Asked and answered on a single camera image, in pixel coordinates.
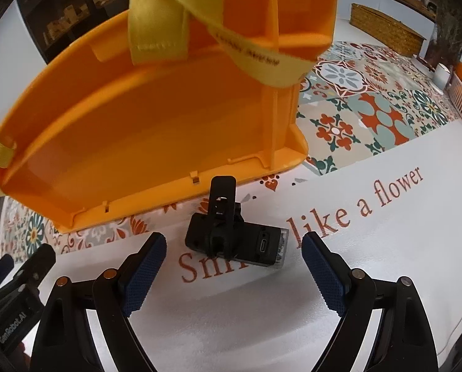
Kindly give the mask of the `patterned table runner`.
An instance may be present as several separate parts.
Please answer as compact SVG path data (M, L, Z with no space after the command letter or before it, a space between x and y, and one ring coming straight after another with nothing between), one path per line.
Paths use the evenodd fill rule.
M239 186L238 201L269 199L458 119L448 96L436 92L417 66L416 60L388 47L334 42L301 84L297 125L308 144L305 161ZM207 197L172 203L62 234L47 218L7 198L0 219L0 256L22 263L42 244L58 254L89 249L177 224L193 212L206 212L207 204Z

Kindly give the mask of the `black bike light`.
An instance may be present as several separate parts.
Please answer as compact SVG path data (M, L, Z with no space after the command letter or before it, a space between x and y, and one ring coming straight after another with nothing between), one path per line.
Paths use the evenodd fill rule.
M185 244L207 257L280 268L285 261L289 231L244 220L235 201L237 181L231 175L212 178L207 212L194 213Z

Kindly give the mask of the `small white cup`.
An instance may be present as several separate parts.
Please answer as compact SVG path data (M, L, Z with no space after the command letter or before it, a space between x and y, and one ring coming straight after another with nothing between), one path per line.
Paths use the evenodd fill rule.
M444 91L451 77L450 70L443 63L438 63L435 67L432 82L439 91Z

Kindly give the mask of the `orange plastic storage box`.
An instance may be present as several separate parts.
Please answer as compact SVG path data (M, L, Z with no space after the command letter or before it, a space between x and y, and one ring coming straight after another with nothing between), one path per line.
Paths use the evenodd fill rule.
M300 84L336 15L337 0L129 0L0 123L0 196L70 232L298 166Z

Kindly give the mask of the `dark display cabinet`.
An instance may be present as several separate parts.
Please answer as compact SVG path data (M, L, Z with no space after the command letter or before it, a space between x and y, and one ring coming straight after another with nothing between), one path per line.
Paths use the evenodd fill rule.
M46 63L73 41L128 9L129 0L17 0L25 25Z

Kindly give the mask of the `vase with dried flowers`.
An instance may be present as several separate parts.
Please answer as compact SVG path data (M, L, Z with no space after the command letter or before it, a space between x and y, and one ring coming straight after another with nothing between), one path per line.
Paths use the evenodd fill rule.
M438 64L455 66L462 51L462 11L454 0L441 0L433 36L429 41L425 61L436 70Z

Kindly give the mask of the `woven wicker tissue box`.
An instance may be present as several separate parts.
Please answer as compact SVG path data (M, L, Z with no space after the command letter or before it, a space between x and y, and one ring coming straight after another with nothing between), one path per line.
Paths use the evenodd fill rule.
M425 38L381 11L353 3L349 22L400 55L411 57L420 54Z

